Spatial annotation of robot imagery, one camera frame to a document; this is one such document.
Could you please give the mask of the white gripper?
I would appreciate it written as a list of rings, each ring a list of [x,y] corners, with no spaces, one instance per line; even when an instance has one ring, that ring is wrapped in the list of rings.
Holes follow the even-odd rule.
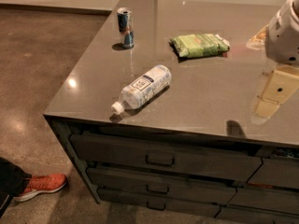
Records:
[[[299,0],[286,0],[276,15],[247,43],[248,49],[264,48],[269,59],[282,65],[274,69],[259,96],[254,113],[270,119],[299,89]]]

